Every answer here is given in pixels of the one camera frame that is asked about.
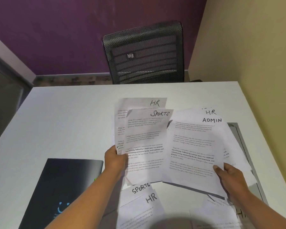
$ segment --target mesh chair back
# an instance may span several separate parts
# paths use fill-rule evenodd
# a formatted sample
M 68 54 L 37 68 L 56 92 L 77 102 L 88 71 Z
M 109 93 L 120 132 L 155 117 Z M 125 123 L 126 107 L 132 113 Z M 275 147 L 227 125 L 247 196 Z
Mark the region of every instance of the mesh chair back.
M 184 82 L 179 21 L 105 35 L 103 46 L 114 84 Z

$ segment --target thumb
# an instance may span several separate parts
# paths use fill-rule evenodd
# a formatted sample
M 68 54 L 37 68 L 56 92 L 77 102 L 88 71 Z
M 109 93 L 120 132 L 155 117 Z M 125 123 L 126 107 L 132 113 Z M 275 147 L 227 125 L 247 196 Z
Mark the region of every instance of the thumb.
M 223 178 L 226 175 L 226 172 L 222 170 L 218 165 L 213 165 L 213 169 L 215 173 L 221 178 Z

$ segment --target black notebook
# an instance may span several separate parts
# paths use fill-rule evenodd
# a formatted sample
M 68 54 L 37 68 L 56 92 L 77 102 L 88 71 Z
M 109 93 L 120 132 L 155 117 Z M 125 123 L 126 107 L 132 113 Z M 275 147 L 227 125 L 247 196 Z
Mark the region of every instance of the black notebook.
M 49 158 L 19 229 L 44 229 L 101 174 L 103 161 Z

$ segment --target black chair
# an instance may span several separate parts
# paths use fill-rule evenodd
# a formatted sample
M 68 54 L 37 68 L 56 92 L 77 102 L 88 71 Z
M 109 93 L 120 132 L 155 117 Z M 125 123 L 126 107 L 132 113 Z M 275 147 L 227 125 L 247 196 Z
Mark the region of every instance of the black chair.
M 113 84 L 184 82 L 179 21 L 108 34 L 103 46 Z

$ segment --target beige wall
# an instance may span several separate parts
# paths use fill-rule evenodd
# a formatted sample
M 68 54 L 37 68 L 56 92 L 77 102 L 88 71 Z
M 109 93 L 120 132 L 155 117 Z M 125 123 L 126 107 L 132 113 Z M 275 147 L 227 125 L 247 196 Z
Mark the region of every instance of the beige wall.
M 237 80 L 286 180 L 286 0 L 208 0 L 190 80 Z

